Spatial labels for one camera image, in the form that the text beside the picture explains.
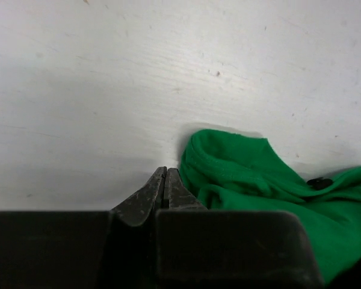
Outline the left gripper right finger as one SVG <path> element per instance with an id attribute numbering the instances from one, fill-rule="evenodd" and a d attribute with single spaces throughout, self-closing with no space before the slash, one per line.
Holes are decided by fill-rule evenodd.
<path id="1" fill-rule="evenodd" d="M 209 210 L 165 177 L 155 214 L 158 288 L 322 288 L 298 217 L 286 211 Z"/>

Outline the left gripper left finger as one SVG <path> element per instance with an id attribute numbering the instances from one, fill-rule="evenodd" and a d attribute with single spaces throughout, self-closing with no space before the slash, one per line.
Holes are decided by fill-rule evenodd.
<path id="1" fill-rule="evenodd" d="M 154 288 L 166 174 L 110 210 L 0 211 L 0 288 Z"/>

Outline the green t shirt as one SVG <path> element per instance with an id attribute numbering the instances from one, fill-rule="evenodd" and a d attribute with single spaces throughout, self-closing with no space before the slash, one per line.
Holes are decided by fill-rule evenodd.
<path id="1" fill-rule="evenodd" d="M 209 209 L 295 214 L 326 284 L 361 260 L 361 166 L 310 185 L 267 139 L 203 129 L 188 140 L 179 174 Z"/>

